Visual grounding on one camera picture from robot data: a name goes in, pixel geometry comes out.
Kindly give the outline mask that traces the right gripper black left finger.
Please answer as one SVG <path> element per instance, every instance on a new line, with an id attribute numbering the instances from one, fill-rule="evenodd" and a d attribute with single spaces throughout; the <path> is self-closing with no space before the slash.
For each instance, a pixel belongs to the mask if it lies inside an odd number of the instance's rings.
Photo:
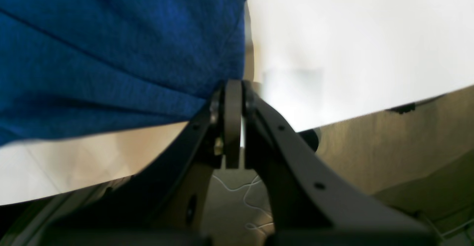
<path id="1" fill-rule="evenodd" d="M 156 160 L 49 224 L 41 246 L 208 246 L 199 233 L 212 173 L 235 167 L 235 82 L 222 84 Z"/>

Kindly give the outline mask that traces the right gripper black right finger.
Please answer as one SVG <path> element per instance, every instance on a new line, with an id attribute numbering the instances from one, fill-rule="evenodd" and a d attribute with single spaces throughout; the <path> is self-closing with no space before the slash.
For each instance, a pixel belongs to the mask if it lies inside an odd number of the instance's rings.
<path id="1" fill-rule="evenodd" d="M 245 166 L 268 193 L 274 234 L 266 246 L 434 246 L 422 223 L 338 176 L 271 106 L 241 83 Z"/>

